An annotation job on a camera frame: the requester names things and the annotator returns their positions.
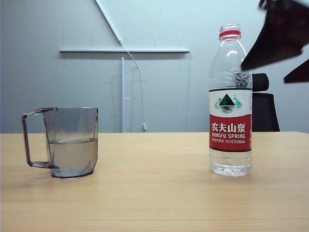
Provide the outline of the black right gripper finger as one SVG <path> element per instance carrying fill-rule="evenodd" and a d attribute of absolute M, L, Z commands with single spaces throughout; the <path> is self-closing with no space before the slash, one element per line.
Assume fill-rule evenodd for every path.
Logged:
<path fill-rule="evenodd" d="M 309 81 L 309 62 L 305 61 L 284 77 L 286 84 L 305 83 Z"/>

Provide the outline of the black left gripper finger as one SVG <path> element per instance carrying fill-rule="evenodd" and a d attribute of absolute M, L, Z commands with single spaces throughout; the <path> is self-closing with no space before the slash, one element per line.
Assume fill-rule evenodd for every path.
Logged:
<path fill-rule="evenodd" d="M 266 11 L 264 25 L 242 70 L 270 65 L 302 54 L 309 44 L 309 5 L 299 0 L 261 0 Z"/>

